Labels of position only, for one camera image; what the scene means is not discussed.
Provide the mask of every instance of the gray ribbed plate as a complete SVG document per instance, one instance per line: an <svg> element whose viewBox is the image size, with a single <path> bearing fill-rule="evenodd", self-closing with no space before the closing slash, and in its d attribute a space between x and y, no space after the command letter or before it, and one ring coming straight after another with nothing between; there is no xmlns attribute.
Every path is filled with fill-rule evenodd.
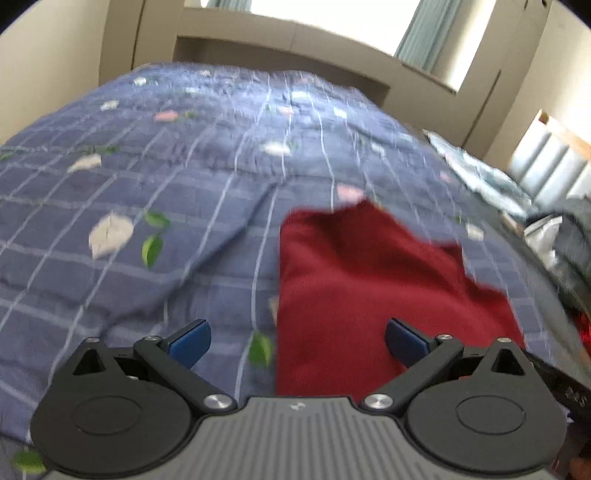
<svg viewBox="0 0 591 480"><path fill-rule="evenodd" d="M174 459L132 480L460 480L417 453L390 418L347 398L252 398L209 417ZM550 480L540 470L523 476ZM48 480L71 479L51 473Z"/></svg>

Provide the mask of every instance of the metal screw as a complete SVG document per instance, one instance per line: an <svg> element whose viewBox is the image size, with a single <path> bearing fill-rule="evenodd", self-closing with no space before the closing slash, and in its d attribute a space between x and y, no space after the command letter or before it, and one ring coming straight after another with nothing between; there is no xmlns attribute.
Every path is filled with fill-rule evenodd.
<svg viewBox="0 0 591 480"><path fill-rule="evenodd" d="M205 397L203 403L212 410L226 410L232 405L232 399L223 393L217 393Z"/></svg>
<svg viewBox="0 0 591 480"><path fill-rule="evenodd" d="M374 393L365 397L363 403L372 410L385 410L394 404L394 400L389 395Z"/></svg>

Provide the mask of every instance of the red cloth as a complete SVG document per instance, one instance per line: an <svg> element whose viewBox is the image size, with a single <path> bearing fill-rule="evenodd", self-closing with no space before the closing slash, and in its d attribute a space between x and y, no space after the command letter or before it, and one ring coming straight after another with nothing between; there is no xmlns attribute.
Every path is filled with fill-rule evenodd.
<svg viewBox="0 0 591 480"><path fill-rule="evenodd" d="M404 371L384 341L392 317L470 346L523 345L505 296L466 277L460 246L420 242L367 201L288 216L280 279L278 395L360 401L392 380Z"/></svg>
<svg viewBox="0 0 591 480"><path fill-rule="evenodd" d="M591 355L591 322L589 321L589 317L587 317L585 312L579 312L577 310L572 311L571 317L577 326L585 350Z"/></svg>

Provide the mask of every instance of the curtain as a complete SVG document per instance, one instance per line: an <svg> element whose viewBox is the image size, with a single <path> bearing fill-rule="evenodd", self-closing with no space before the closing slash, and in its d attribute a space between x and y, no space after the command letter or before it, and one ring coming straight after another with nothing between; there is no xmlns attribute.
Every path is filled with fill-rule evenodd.
<svg viewBox="0 0 591 480"><path fill-rule="evenodd" d="M223 8L225 10L238 10L240 12L249 12L251 10L252 0L209 0L207 7Z"/></svg>
<svg viewBox="0 0 591 480"><path fill-rule="evenodd" d="M421 0L395 57L431 72L462 1Z"/></svg>

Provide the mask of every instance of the blue plaid comforter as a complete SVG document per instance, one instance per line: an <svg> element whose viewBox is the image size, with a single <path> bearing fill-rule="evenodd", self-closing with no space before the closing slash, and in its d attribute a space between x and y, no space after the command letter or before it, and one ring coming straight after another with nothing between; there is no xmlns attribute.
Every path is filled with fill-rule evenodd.
<svg viewBox="0 0 591 480"><path fill-rule="evenodd" d="M461 243L468 272L507 293L529 348L550 356L514 254L468 236L478 220L445 162L356 90L302 72L148 66L0 155L5 434L27 438L85 337L130 345L197 318L213 344L195 371L239 401L272 394L274 369L247 356L255 330L274 335L281 222L300 206L338 208L351 187L420 238ZM142 251L155 236L161 250Z"/></svg>

